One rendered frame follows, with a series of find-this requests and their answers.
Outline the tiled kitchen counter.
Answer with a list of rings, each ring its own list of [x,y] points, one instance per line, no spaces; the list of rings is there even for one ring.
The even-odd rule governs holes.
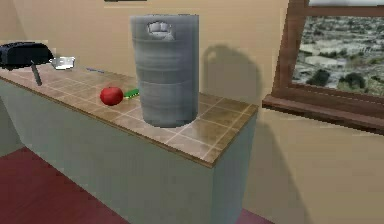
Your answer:
[[[174,129],[145,123],[137,99],[107,107],[108,84],[135,79],[80,68],[0,68],[0,99],[21,142],[131,224],[235,224],[256,106],[203,94],[201,115]]]

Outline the grey metal keg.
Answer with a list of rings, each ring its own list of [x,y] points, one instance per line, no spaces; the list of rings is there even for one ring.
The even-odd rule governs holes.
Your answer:
[[[130,18],[145,122],[174,128],[198,113],[199,17],[148,14]]]

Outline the red apple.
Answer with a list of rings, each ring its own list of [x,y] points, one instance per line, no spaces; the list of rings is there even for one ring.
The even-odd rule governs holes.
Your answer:
[[[118,87],[104,88],[100,93],[100,100],[108,106],[119,104],[123,100],[124,94]]]

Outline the silver metal pan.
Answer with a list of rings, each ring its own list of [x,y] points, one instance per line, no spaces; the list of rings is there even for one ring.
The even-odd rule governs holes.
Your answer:
[[[75,57],[56,57],[49,62],[56,70],[67,70],[75,66]]]

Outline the brown wooden window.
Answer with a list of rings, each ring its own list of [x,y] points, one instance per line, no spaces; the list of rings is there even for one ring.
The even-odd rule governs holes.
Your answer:
[[[271,110],[384,136],[384,0],[289,0]]]

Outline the black toaster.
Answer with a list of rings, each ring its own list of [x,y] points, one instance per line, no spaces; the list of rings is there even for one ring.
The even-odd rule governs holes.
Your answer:
[[[0,67],[7,70],[46,64],[50,59],[53,59],[53,54],[43,43],[12,42],[0,45]]]

